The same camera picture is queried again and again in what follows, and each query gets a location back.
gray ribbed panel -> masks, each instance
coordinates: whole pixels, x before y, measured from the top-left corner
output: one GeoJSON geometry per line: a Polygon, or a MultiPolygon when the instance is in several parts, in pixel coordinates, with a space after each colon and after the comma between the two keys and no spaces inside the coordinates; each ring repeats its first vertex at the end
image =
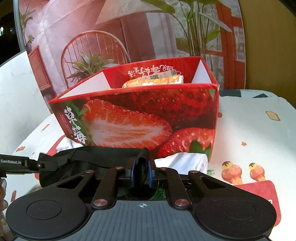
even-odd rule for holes
{"type": "Polygon", "coordinates": [[[222,241],[203,231],[188,211],[166,201],[117,201],[109,210],[95,211],[87,224],[61,241],[222,241]]]}

wooden chair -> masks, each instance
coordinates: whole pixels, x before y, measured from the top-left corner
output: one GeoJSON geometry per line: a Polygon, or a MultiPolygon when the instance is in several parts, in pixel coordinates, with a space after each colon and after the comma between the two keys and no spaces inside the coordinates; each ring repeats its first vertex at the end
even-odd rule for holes
{"type": "Polygon", "coordinates": [[[69,80],[76,84],[74,78],[68,77],[75,73],[75,65],[71,62],[81,61],[79,52],[87,56],[103,55],[107,59],[114,59],[116,64],[130,63],[130,57],[123,43],[113,34],[104,31],[87,31],[74,37],[64,48],[61,57],[63,76],[69,88],[69,80]]]}

box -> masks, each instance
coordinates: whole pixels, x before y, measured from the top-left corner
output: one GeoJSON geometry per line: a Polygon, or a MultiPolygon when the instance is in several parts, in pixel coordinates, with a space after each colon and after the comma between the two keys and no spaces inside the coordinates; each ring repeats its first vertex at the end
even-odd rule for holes
{"type": "Polygon", "coordinates": [[[166,58],[105,68],[50,102],[65,135],[83,145],[147,147],[153,158],[176,152],[210,159],[219,85],[200,57],[166,58]],[[183,84],[122,88],[132,79],[183,75],[183,84]]]}

qr code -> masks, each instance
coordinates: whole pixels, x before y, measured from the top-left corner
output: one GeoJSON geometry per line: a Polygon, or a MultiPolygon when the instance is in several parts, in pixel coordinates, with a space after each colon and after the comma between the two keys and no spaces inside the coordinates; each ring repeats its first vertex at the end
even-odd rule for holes
{"type": "Polygon", "coordinates": [[[158,74],[150,75],[151,80],[159,79],[158,74]]]}
{"type": "Polygon", "coordinates": [[[173,76],[173,75],[177,75],[177,72],[176,72],[176,70],[174,70],[174,69],[171,70],[170,72],[171,72],[172,76],[173,76]]]}

metal bolt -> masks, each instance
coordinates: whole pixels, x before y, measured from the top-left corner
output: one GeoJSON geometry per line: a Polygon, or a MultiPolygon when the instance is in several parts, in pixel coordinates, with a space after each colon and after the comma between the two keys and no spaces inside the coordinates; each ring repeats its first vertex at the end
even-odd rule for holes
{"type": "Polygon", "coordinates": [[[108,201],[105,200],[105,199],[97,199],[97,200],[94,200],[93,203],[97,207],[103,207],[103,206],[106,206],[108,204],[108,201]]]}
{"type": "Polygon", "coordinates": [[[189,201],[186,199],[178,199],[175,201],[175,204],[179,207],[185,207],[185,206],[189,205],[189,201]]]}

